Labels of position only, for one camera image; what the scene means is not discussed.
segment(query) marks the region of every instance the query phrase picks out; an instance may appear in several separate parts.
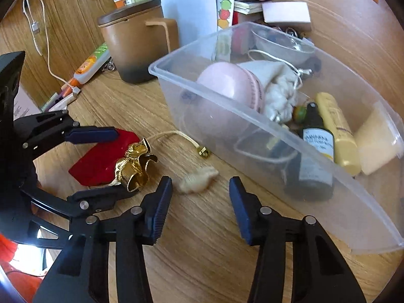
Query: clear plastic container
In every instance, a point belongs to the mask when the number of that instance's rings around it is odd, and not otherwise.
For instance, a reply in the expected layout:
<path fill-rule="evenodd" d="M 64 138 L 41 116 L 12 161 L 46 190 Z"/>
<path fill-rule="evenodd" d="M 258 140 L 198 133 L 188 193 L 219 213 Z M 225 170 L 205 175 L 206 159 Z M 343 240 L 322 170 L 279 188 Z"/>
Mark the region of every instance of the clear plastic container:
<path fill-rule="evenodd" d="M 276 46 L 257 41 L 257 33 L 276 41 Z M 286 46 L 290 44 L 287 37 L 279 39 L 280 35 L 286 34 L 245 22 L 201 38 L 152 63 L 149 72 L 159 79 L 174 124 L 302 214 L 315 216 L 354 253 L 381 253 L 403 248 L 403 160 L 395 157 L 371 175 L 360 173 L 353 179 L 287 129 L 195 82 L 213 62 L 249 61 L 250 49 L 259 48 L 299 62 L 307 59 L 297 56 L 295 51 L 288 54 L 279 49 L 282 44 L 278 43 L 282 39 Z M 317 92 L 332 94 L 353 132 L 367 120 L 373 105 L 380 102 L 404 137 L 401 117 L 372 86 L 324 51 L 317 48 L 313 51 L 304 42 L 295 41 L 302 46 L 303 52 L 310 54 L 303 65 L 295 66 L 314 70 L 314 76 L 304 80 L 301 89 L 304 94 L 312 98 Z M 222 125 L 217 122 L 217 115 L 222 118 Z M 240 131 L 223 130 L 223 118 L 228 119 L 229 115 L 232 116 L 231 129 Z M 263 152 L 267 154 L 264 159 L 254 157 Z M 288 189 L 297 182 L 287 170 L 295 157 L 310 158 L 313 165 L 332 174 L 331 197 L 309 201 L 290 194 Z M 273 158 L 274 162 L 268 162 L 268 158 Z"/>

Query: black bottle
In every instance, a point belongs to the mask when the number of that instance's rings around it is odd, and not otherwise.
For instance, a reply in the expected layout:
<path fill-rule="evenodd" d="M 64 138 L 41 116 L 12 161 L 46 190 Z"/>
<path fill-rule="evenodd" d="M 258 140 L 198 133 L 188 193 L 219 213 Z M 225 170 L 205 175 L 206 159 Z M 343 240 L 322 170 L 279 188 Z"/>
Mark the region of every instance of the black bottle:
<path fill-rule="evenodd" d="M 316 103 L 309 103 L 302 128 L 296 131 L 308 144 L 334 161 L 334 136 L 324 127 Z M 333 196 L 333 175 L 315 162 L 310 154 L 299 153 L 286 171 L 285 192 L 295 199 L 324 201 Z"/>

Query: dark brown lid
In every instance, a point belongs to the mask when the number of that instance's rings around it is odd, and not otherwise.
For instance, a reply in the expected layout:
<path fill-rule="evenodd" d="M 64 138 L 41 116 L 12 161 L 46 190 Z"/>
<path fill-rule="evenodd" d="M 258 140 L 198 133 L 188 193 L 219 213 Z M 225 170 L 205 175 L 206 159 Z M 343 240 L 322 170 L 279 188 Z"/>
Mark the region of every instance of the dark brown lid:
<path fill-rule="evenodd" d="M 115 9 L 114 11 L 105 14 L 104 16 L 98 17 L 97 22 L 98 25 L 104 25 L 109 22 L 113 22 L 114 20 L 118 20 L 137 12 L 144 11 L 153 7 L 157 7 L 161 5 L 161 0 L 143 0 L 139 2 L 135 2 L 132 4 L 128 4 L 122 8 Z"/>

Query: bottle label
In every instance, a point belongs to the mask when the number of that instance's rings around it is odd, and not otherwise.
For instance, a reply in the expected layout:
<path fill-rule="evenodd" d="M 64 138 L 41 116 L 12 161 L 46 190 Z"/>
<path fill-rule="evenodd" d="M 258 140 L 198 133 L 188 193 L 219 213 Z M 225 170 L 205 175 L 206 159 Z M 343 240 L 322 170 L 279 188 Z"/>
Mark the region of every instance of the bottle label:
<path fill-rule="evenodd" d="M 107 44 L 103 43 L 100 45 L 97 50 L 93 52 L 91 56 L 89 56 L 86 61 L 76 70 L 76 74 L 84 74 L 88 72 L 90 68 L 95 64 L 98 58 L 108 50 Z"/>
<path fill-rule="evenodd" d="M 330 132 L 316 128 L 304 129 L 303 140 L 334 161 L 334 138 Z M 333 175 L 323 170 L 307 155 L 301 157 L 299 180 L 313 180 L 326 183 L 329 186 L 333 185 Z"/>

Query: black bottle cap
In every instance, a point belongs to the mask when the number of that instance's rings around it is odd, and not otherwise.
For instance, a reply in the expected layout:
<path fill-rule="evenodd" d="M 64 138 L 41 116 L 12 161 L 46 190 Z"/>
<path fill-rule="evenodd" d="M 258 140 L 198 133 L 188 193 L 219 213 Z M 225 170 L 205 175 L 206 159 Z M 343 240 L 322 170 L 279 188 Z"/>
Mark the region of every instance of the black bottle cap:
<path fill-rule="evenodd" d="M 303 122 L 304 126 L 324 128 L 324 121 L 318 113 L 316 103 L 309 103 L 307 105 L 306 117 Z"/>

